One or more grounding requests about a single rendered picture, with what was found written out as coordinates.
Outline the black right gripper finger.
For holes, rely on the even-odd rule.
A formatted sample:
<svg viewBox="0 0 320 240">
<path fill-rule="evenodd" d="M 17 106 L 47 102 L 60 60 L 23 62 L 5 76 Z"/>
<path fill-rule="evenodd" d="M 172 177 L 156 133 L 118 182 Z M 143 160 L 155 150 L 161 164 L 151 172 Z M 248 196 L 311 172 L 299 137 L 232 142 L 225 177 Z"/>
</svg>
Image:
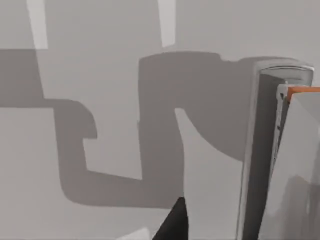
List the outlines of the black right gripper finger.
<svg viewBox="0 0 320 240">
<path fill-rule="evenodd" d="M 189 219 L 184 197 L 179 197 L 152 240 L 189 240 Z"/>
</svg>

